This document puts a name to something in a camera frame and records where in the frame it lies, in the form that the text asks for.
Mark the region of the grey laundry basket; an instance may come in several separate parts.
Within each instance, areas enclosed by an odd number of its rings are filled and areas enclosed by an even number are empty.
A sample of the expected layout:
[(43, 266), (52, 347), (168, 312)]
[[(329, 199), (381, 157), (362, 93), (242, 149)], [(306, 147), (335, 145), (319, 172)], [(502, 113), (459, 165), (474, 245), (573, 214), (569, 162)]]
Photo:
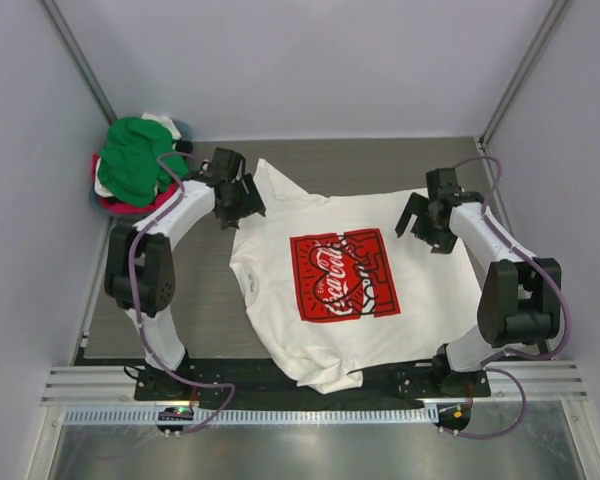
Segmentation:
[(149, 113), (121, 118), (92, 156), (89, 201), (112, 218), (143, 218), (174, 195), (170, 174), (184, 178), (192, 152), (192, 130), (182, 121)]

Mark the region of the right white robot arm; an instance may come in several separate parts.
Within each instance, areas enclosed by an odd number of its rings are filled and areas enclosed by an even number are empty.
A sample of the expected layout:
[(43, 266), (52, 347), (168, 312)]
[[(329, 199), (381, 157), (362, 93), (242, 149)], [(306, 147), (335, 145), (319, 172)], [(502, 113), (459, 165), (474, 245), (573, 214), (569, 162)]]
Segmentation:
[(424, 391), (443, 397), (484, 389), (484, 369), (519, 346), (534, 345), (568, 332), (562, 320), (562, 271), (553, 258), (539, 258), (521, 246), (497, 221), (484, 197), (464, 190), (455, 169), (427, 172), (425, 195), (412, 194), (395, 227), (411, 232), (435, 254), (450, 254), (464, 242), (486, 271), (477, 324), (459, 339), (440, 346), (427, 372), (405, 377), (423, 381)]

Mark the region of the white Coca-Cola t-shirt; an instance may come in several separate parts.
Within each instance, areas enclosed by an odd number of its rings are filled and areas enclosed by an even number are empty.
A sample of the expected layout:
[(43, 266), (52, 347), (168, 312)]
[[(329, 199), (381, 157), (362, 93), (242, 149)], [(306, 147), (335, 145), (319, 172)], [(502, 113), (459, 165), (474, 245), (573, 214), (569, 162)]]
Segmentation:
[(474, 327), (481, 290), (462, 244), (434, 254), (396, 224), (408, 191), (311, 194), (265, 160), (264, 215), (243, 219), (230, 266), (276, 366), (322, 394), (365, 369), (432, 357)]

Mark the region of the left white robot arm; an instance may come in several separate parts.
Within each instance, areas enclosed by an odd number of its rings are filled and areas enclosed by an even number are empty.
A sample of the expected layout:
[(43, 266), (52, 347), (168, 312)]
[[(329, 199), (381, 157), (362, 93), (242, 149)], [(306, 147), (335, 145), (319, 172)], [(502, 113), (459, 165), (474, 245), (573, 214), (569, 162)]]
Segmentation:
[(208, 214), (221, 229), (236, 229), (240, 220), (266, 214), (242, 154), (216, 148), (186, 178), (168, 166), (173, 156), (164, 153), (156, 164), (174, 182), (175, 193), (144, 219), (116, 226), (108, 243), (104, 289), (133, 322), (143, 346), (144, 366), (136, 377), (141, 398), (180, 399), (200, 386), (171, 310), (175, 247)]

